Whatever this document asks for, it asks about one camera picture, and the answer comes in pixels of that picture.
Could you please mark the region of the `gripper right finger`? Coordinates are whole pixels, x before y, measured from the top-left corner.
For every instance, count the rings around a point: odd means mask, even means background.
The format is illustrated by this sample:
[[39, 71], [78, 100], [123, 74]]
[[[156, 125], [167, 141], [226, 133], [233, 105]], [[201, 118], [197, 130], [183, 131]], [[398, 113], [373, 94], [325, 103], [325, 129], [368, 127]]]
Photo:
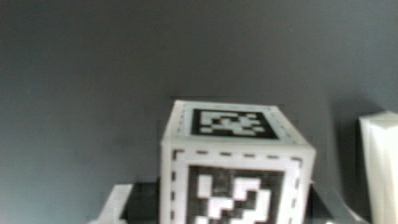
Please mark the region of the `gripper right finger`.
[[338, 192], [316, 185], [309, 190], [306, 224], [371, 224], [348, 207]]

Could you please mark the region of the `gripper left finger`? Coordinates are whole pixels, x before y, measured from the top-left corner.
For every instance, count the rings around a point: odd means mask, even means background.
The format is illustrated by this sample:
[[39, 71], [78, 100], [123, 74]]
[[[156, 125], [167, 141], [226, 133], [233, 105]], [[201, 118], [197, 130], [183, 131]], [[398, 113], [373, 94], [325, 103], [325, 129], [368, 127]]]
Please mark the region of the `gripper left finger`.
[[156, 182], [114, 186], [99, 215], [87, 224], [158, 224]]

